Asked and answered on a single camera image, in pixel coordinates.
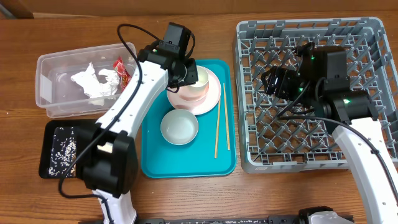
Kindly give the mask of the white cup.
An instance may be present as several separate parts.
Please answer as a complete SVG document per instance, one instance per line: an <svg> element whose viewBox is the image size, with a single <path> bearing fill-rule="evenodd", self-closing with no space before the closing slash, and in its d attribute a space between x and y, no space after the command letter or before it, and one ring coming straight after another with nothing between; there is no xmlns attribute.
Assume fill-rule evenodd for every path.
<svg viewBox="0 0 398 224"><path fill-rule="evenodd" d="M191 95L202 95L205 94L208 88L209 73L202 66L197 66L198 81L187 86L187 90Z"/></svg>

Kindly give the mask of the grey bowl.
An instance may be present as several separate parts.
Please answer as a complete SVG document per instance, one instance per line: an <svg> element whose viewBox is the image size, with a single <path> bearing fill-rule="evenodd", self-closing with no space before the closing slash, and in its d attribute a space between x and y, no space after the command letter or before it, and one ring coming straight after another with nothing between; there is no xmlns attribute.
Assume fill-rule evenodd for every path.
<svg viewBox="0 0 398 224"><path fill-rule="evenodd" d="M193 141L198 133L198 120L188 110L169 111L160 124L164 139L173 145L185 145Z"/></svg>

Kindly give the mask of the red snack wrapper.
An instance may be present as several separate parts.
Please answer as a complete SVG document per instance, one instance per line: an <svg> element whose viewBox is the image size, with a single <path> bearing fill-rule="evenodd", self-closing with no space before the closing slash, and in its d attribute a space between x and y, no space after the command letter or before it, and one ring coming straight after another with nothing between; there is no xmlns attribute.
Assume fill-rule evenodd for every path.
<svg viewBox="0 0 398 224"><path fill-rule="evenodd" d="M122 91L127 87L129 81L131 80L130 74L127 72L125 64L121 57L119 57L113 64L114 71L118 74L120 78L120 87Z"/></svg>

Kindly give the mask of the white tissue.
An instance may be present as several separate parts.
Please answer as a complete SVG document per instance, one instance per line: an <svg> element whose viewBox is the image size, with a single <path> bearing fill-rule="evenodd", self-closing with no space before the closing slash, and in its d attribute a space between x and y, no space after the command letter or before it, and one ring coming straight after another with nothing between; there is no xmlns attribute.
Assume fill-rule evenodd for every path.
<svg viewBox="0 0 398 224"><path fill-rule="evenodd" d="M71 76L71 81L83 88L84 94L89 98L101 98L115 95L120 83L119 75L115 70L101 69L98 72L100 77L105 78L105 83L101 83L95 73L93 64L90 62L84 72L76 73Z"/></svg>

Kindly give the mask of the white rice with food scrap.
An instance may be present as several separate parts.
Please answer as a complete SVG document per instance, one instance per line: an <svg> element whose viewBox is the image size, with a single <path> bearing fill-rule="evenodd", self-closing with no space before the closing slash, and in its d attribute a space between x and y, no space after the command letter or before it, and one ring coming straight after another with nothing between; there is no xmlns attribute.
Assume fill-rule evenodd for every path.
<svg viewBox="0 0 398 224"><path fill-rule="evenodd" d="M57 127L53 134L48 175L59 178L75 160L76 127Z"/></svg>

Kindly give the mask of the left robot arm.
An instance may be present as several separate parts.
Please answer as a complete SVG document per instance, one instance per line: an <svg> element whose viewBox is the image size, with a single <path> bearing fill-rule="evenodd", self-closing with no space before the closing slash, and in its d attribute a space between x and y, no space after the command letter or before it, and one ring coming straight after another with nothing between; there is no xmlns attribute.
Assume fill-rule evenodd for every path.
<svg viewBox="0 0 398 224"><path fill-rule="evenodd" d="M137 68L114 105L96 123L81 126L70 169L99 200L103 223L137 223L130 190L139 170L135 138L155 99L198 80L188 45L192 31L169 23L163 39L132 54Z"/></svg>

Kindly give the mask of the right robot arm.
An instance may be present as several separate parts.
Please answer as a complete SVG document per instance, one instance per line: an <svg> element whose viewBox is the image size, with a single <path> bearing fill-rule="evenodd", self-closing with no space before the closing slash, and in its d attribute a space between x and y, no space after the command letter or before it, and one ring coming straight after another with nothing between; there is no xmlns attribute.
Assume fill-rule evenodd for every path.
<svg viewBox="0 0 398 224"><path fill-rule="evenodd" d="M349 165L368 223L397 223L397 170L375 103L366 90L350 88L346 50L309 42L294 53L301 59L297 70L273 66L261 75L266 94L290 101L276 119L323 121ZM286 116L296 104L313 114Z"/></svg>

